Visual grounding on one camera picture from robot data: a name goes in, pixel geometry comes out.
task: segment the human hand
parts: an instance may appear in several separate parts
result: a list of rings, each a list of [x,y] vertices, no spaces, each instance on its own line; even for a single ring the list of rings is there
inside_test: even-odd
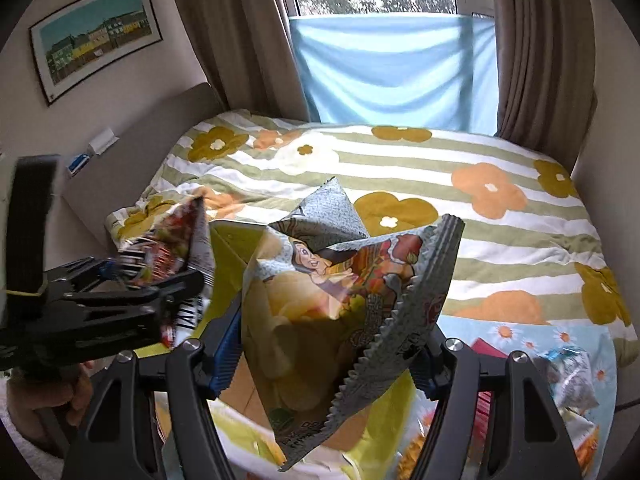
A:
[[[73,381],[38,381],[25,378],[19,370],[14,370],[7,382],[7,409],[16,430],[37,446],[50,447],[49,436],[35,410],[67,403],[70,407],[66,421],[78,426],[94,393],[87,373],[93,367],[92,361],[81,364],[80,374]]]

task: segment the blue curtain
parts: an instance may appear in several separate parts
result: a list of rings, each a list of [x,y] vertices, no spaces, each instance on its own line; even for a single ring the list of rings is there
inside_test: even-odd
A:
[[[289,21],[312,120],[496,132],[494,20],[407,13]]]

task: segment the blue gripper pad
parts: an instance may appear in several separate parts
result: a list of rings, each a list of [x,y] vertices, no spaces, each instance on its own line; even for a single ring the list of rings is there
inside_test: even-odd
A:
[[[242,340],[240,337],[240,311],[238,311],[213,356],[214,373],[209,388],[215,392],[216,396],[220,396],[222,390],[227,389],[231,384],[241,355]]]

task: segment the brown curtain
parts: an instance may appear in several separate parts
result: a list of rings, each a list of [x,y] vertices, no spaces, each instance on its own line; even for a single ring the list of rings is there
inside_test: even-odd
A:
[[[589,126],[595,39],[590,0],[494,0],[498,135],[569,171]]]
[[[175,0],[193,49],[229,108],[308,120],[284,0]]]

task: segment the painting of buildings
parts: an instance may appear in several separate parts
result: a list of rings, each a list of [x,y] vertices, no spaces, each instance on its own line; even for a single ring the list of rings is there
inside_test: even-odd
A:
[[[69,84],[161,36],[150,0],[80,0],[31,27],[31,39],[52,102]]]

